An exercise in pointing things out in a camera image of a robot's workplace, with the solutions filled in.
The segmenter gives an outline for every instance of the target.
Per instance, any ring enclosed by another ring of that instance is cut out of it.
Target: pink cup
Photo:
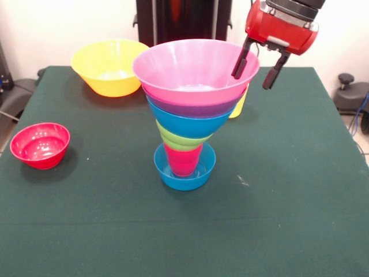
[[[179,177],[187,177],[195,171],[202,150],[202,144],[191,151],[178,151],[170,148],[165,143],[164,148],[167,154],[169,166],[175,175]]]

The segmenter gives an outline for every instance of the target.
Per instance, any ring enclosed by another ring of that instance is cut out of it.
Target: blue saucer
[[[188,177],[177,177],[168,164],[164,144],[160,144],[154,154],[154,163],[163,182],[172,189],[182,191],[198,189],[204,185],[210,177],[215,162],[214,149],[208,143],[204,143],[195,172]]]

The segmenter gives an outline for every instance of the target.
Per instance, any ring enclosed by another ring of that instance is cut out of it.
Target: black cable
[[[357,143],[356,143],[356,146],[358,147],[359,151],[360,151],[360,154],[363,156],[364,160],[365,160],[365,156],[367,156],[369,153],[364,153],[362,147]]]
[[[30,92],[30,93],[33,93],[33,91],[31,91],[30,89],[25,88],[25,87],[22,87],[21,85],[14,84],[14,86],[15,86],[15,87],[22,88],[22,89],[24,89],[24,90],[26,90],[26,91],[28,91],[28,92]]]

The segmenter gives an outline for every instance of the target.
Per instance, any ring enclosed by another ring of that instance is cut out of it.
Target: blue bowl
[[[222,115],[210,118],[183,117],[168,113],[155,106],[148,98],[150,108],[160,125],[177,136],[201,139],[215,133],[229,118],[234,108]]]
[[[173,174],[168,164],[164,144],[160,144],[154,154],[154,163],[159,171],[160,178],[170,188],[181,191],[202,187],[209,179],[215,162],[216,155],[214,149],[208,143],[204,143],[195,172],[188,177],[177,177]]]

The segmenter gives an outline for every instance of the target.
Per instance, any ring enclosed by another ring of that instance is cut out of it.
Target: plastic bowl
[[[163,128],[173,134],[190,139],[201,139],[215,133],[232,113],[231,110],[226,114],[211,118],[181,117],[158,108],[149,99],[148,102],[156,120]]]
[[[209,118],[217,117],[234,109],[244,95],[244,91],[234,100],[212,106],[183,106],[175,103],[164,102],[151,95],[144,86],[146,97],[157,107],[172,114],[183,117]]]
[[[158,121],[156,125],[159,129],[161,138],[172,149],[178,151],[191,151],[199,147],[204,141],[208,140],[212,135],[203,138],[187,138],[177,136],[163,128]]]
[[[197,167],[203,144],[191,151],[178,151],[164,143],[172,172],[179,177],[190,176]]]
[[[171,171],[165,154],[164,145],[160,144],[154,154],[154,164],[163,182],[172,189],[188,191],[202,187],[209,179],[216,163],[214,149],[204,143],[199,157],[198,165],[192,175],[177,177]]]
[[[246,90],[245,90],[243,96],[241,97],[240,101],[238,101],[235,109],[233,110],[233,112],[231,113],[229,118],[236,118],[241,114],[242,109],[243,109],[243,105],[244,105],[244,101],[246,100],[247,91],[248,91],[248,87],[246,88]]]
[[[51,169],[64,157],[70,141],[68,130],[57,123],[39,123],[19,131],[10,142],[10,151],[36,169]]]
[[[132,63],[148,48],[143,43],[124,39],[92,43],[73,55],[71,66],[96,93],[121,97],[140,87]]]
[[[259,70],[251,52],[240,79],[231,76],[241,46],[213,39],[186,39],[151,47],[133,71],[156,99],[181,106],[214,106],[237,99]]]

